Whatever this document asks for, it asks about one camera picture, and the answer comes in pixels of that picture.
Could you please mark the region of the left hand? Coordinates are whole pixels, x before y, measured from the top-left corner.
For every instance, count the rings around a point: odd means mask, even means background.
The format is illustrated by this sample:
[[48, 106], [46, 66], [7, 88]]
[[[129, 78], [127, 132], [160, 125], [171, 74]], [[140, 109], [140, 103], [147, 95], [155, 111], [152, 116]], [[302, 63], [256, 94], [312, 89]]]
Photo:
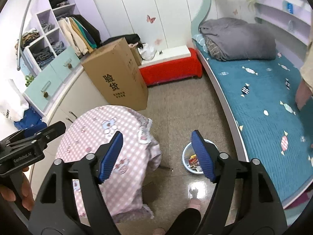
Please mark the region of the left hand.
[[[34, 206], [32, 189], [31, 189], [31, 185], [30, 185], [28, 178], [24, 174], [25, 172], [28, 172], [28, 170], [29, 170], [29, 167], [26, 167], [23, 169], [23, 174], [22, 174], [23, 182], [22, 182], [20, 191], [22, 193], [21, 199], [22, 199], [23, 207], [29, 211], [32, 211], [33, 206]], [[4, 198], [4, 200], [8, 202], [16, 201], [16, 195], [14, 194], [14, 192], [3, 185], [1, 185], [1, 195]]]

